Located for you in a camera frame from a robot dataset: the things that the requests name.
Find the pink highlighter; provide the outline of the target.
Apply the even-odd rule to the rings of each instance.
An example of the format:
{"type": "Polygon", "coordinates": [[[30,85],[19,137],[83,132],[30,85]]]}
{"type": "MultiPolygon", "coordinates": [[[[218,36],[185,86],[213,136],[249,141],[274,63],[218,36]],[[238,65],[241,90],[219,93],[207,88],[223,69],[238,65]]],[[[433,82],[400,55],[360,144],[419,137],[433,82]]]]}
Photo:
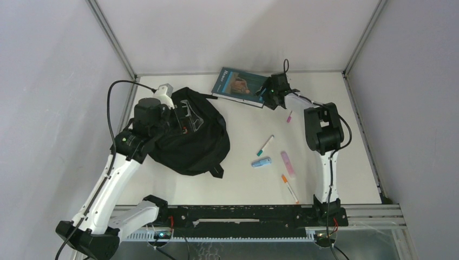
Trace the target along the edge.
{"type": "Polygon", "coordinates": [[[290,176],[290,178],[294,179],[296,177],[296,173],[294,171],[293,165],[290,161],[288,154],[285,151],[281,151],[280,155],[284,162],[288,175],[290,176]]]}

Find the black backpack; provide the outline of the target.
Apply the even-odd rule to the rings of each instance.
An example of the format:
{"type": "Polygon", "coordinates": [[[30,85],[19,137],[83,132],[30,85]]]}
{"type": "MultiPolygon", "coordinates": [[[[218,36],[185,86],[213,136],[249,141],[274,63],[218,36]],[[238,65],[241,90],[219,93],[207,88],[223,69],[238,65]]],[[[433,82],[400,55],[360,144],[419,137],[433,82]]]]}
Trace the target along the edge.
{"type": "Polygon", "coordinates": [[[199,93],[188,87],[172,94],[176,107],[181,100],[188,100],[194,111],[204,119],[197,131],[187,126],[188,133],[168,132],[155,143],[149,156],[175,172],[185,176],[197,176],[209,172],[215,178],[223,178],[222,161],[228,155],[231,144],[226,121],[211,104],[211,95],[199,93]]]}

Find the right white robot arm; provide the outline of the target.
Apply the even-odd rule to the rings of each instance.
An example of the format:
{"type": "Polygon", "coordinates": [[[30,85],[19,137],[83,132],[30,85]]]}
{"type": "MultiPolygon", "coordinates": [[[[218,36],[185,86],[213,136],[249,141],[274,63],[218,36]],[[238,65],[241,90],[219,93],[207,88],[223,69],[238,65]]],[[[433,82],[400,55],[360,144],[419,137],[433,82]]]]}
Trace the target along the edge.
{"type": "Polygon", "coordinates": [[[273,74],[256,92],[264,105],[298,112],[304,119],[305,140],[319,164],[316,190],[313,194],[313,220],[328,225],[339,213],[341,201],[337,191],[337,157],[350,142],[345,141],[343,127],[349,124],[339,115],[335,103],[321,103],[292,89],[286,73],[273,74]]]}

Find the teal hardcover book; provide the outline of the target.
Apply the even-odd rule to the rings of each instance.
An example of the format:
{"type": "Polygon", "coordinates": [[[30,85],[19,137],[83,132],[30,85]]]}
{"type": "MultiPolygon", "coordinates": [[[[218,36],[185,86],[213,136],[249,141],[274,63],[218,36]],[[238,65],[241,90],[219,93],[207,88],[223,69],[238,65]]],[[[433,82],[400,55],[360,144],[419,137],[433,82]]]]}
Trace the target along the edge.
{"type": "Polygon", "coordinates": [[[267,76],[223,67],[211,93],[219,98],[263,108],[263,99],[256,95],[267,81],[267,76]]]}

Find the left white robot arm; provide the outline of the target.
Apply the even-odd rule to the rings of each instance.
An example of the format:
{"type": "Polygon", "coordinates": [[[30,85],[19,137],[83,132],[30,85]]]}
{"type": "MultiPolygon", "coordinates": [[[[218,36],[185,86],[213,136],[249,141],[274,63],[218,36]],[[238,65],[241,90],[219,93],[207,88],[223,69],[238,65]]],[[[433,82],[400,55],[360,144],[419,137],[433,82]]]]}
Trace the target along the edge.
{"type": "Polygon", "coordinates": [[[165,200],[148,195],[127,213],[111,220],[117,200],[134,173],[153,153],[161,153],[161,142],[189,137],[204,122],[188,100],[168,97],[141,99],[125,128],[113,136],[105,168],[88,199],[72,220],[60,221],[56,233],[63,244],[86,259],[111,259],[120,243],[137,229],[154,223],[170,225],[165,200]]]}

